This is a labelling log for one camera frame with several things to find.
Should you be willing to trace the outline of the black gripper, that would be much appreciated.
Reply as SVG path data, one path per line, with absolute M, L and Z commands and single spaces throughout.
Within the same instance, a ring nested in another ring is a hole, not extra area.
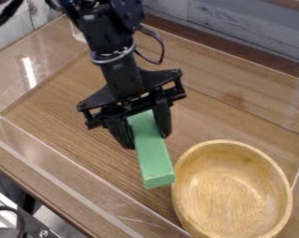
M 186 97 L 181 69 L 151 71 L 143 69 L 134 55 L 110 60 L 91 57 L 100 68 L 106 85 L 79 105 L 90 129 L 108 128 L 119 144 L 135 149 L 128 117 L 153 110 L 162 137 L 173 132 L 171 106 Z

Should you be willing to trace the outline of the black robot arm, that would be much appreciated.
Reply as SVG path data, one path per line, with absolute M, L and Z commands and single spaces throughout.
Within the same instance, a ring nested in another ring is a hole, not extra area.
M 153 111 L 158 132 L 173 132 L 171 106 L 186 97 L 183 71 L 149 71 L 138 66 L 142 55 L 134 34 L 155 39 L 159 33 L 143 24 L 142 0 L 56 0 L 60 9 L 79 28 L 91 52 L 91 62 L 100 68 L 106 86 L 78 105 L 86 125 L 106 127 L 120 145 L 135 148 L 131 116 Z

